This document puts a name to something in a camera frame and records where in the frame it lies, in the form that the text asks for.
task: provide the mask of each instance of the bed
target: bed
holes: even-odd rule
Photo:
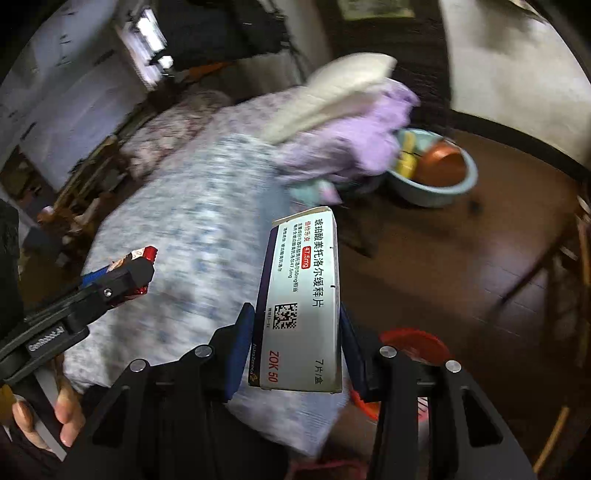
[[[78,390],[111,385],[135,358],[176,360],[233,323],[243,302],[256,304],[271,221],[298,207],[277,182],[277,149],[254,135],[296,91],[221,108],[191,141],[141,170],[149,181],[101,225],[85,272],[154,245],[156,273],[146,296],[108,312],[67,351],[64,369]],[[335,395],[265,391],[244,376],[228,409],[315,456],[347,400],[346,387]]]

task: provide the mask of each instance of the screw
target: screw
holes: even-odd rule
[[[393,346],[384,345],[381,349],[379,349],[379,354],[386,357],[386,358],[393,358],[396,356],[398,352]]]
[[[445,368],[447,368],[451,373],[457,374],[462,369],[462,366],[460,365],[460,362],[448,360],[445,362]]]
[[[199,345],[195,349],[195,355],[197,355],[199,358],[207,358],[212,353],[213,353],[213,348],[211,348],[209,345]]]
[[[132,372],[141,372],[144,368],[146,368],[146,362],[141,358],[138,358],[129,364],[129,369]]]

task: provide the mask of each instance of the white wall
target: white wall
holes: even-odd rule
[[[33,35],[0,85],[0,168],[36,122],[22,147],[58,190],[76,161],[144,98],[143,84],[117,53],[93,65],[116,48],[109,25],[115,7],[116,0],[67,0]],[[16,206],[1,187],[0,197]],[[36,225],[19,214],[23,228]]]
[[[506,0],[440,0],[452,107],[536,137],[584,163],[591,85],[550,24]]]
[[[113,133],[144,96],[143,86],[114,54],[41,101],[27,119],[37,124],[21,148],[57,191],[76,162]]]

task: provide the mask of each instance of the wooden floor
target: wooden floor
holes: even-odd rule
[[[341,299],[379,331],[438,336],[533,459],[580,374],[540,348],[543,275],[495,319],[488,313],[574,211],[577,185],[520,151],[464,132],[456,139],[478,165],[478,185],[440,210],[380,197],[377,216],[361,213],[364,230],[378,238],[374,257],[340,247]]]

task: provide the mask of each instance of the purple cloth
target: purple cloth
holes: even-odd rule
[[[327,122],[301,132],[280,147],[279,179],[289,184],[323,178],[335,183],[385,172],[400,146],[393,131],[406,127],[417,96],[390,80],[386,91],[366,113]]]

